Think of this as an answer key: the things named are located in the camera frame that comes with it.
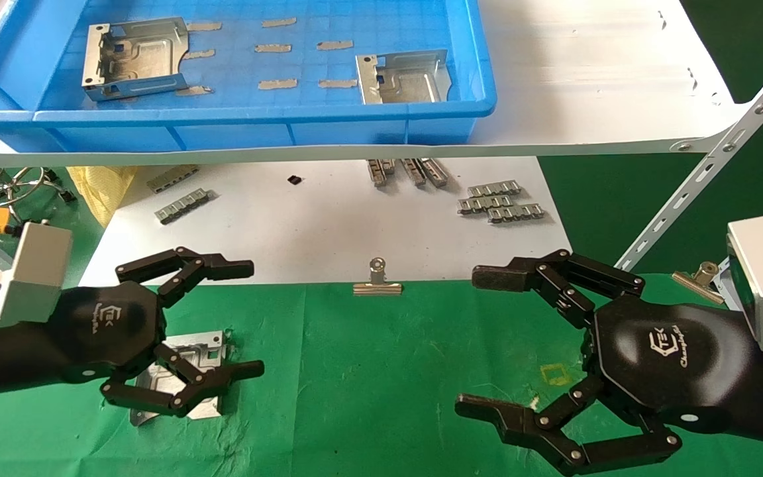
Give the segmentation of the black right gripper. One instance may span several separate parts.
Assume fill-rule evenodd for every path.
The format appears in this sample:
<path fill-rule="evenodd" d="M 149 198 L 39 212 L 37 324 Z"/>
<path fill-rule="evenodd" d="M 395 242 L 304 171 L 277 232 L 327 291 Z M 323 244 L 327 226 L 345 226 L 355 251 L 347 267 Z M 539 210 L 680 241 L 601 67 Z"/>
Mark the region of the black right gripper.
<path fill-rule="evenodd" d="M 644 279 L 565 248 L 515 257 L 506 266 L 475 266 L 472 285 L 533 291 L 575 328 L 591 328 L 595 376 L 539 413 L 472 394 L 458 395 L 454 404 L 461 417 L 491 423 L 500 441 L 538 453 L 564 476 L 666 461 L 682 440 L 663 423 L 688 431 L 741 431 L 750 423 L 753 336 L 736 312 L 642 301 L 636 297 Z M 595 313 L 579 287 L 615 300 Z M 563 426 L 599 398 L 642 433 L 584 444 L 567 437 Z"/>

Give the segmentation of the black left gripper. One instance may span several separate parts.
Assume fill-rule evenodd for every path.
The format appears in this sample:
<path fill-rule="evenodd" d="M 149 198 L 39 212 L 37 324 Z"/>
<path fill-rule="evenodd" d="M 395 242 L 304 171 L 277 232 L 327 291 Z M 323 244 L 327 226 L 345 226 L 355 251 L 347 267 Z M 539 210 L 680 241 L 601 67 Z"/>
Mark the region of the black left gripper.
<path fill-rule="evenodd" d="M 223 396 L 231 384 L 262 376 L 263 360 L 200 370 L 161 343 L 166 338 L 162 308 L 181 301 L 203 280 L 246 279 L 254 272 L 251 260 L 227 260 L 220 253 L 178 247 L 117 266 L 116 278 L 123 284 L 64 290 L 54 309 L 54 344 L 64 357 L 63 381 L 80 384 L 111 377 L 100 387 L 109 404 L 185 417 L 204 399 Z M 141 285 L 168 274 L 173 277 L 156 293 Z M 155 360 L 181 380 L 178 392 L 125 383 Z"/>

